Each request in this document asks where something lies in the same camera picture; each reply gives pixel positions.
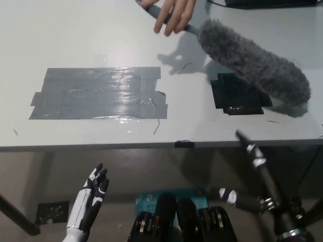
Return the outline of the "person's bare hand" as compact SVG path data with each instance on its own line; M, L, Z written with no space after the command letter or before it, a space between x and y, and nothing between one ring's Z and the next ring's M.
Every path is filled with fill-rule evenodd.
M165 36L183 31L192 18L196 0L165 0L156 19L153 31L160 33L168 14L171 14L164 31Z

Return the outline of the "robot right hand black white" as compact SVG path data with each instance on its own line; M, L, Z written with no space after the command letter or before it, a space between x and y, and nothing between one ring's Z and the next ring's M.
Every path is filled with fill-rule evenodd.
M286 197L279 183L272 175L265 155L256 143L240 130L236 131L236 137L245 150L252 167L258 174L260 184L263 185L263 197L253 198L234 189L224 187L212 187L208 194L236 208L254 214L262 214L268 211L274 218L274 231L279 237L288 238L304 233L305 226L297 218L297 213L290 199Z

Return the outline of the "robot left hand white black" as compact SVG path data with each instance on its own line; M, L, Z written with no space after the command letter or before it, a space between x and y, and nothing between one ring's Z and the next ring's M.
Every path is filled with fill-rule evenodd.
M107 169L100 163L88 176L76 197L67 228L90 232L109 186L106 174Z

